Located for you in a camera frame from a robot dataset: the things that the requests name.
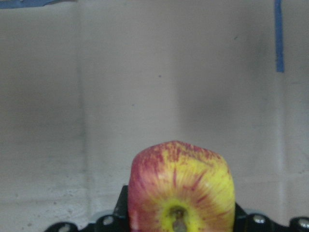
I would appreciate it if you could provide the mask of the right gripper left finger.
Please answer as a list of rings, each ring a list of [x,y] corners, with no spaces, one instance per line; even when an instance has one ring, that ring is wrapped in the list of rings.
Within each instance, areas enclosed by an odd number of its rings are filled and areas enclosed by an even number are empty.
[[[120,232],[129,231],[129,216],[128,216],[128,186],[122,186],[120,195],[115,205],[113,215],[120,227]]]

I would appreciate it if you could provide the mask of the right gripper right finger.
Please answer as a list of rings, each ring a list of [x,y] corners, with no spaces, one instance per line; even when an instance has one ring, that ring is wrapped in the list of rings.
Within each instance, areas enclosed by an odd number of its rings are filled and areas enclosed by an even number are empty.
[[[237,203],[235,203],[235,218],[233,232],[243,232],[247,219],[247,213]]]

